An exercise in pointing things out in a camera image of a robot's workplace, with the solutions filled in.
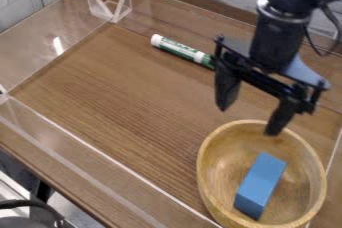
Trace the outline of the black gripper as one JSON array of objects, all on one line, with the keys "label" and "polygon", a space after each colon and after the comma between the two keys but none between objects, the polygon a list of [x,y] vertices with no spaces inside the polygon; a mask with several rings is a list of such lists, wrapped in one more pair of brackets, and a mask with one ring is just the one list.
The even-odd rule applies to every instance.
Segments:
[{"label": "black gripper", "polygon": [[301,59],[302,42],[310,39],[307,26],[313,11],[290,11],[264,5],[246,54],[216,36],[211,62],[215,70],[215,104],[222,112],[234,104],[242,83],[274,96],[279,105],[267,122],[264,134],[278,136],[295,114],[310,113],[321,94],[329,89],[325,78]]}]

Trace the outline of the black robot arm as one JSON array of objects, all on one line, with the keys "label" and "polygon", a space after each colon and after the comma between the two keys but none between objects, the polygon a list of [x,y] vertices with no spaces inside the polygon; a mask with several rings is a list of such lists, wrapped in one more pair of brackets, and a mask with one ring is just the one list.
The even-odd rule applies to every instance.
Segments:
[{"label": "black robot arm", "polygon": [[297,114],[313,113],[329,81],[305,64],[299,56],[302,42],[310,39],[309,24],[319,9],[337,28],[342,24],[329,4],[337,0],[258,0],[258,22],[247,54],[215,37],[211,62],[215,70],[215,104],[226,110],[236,100],[240,84],[251,84],[279,99],[264,134],[278,135]]}]

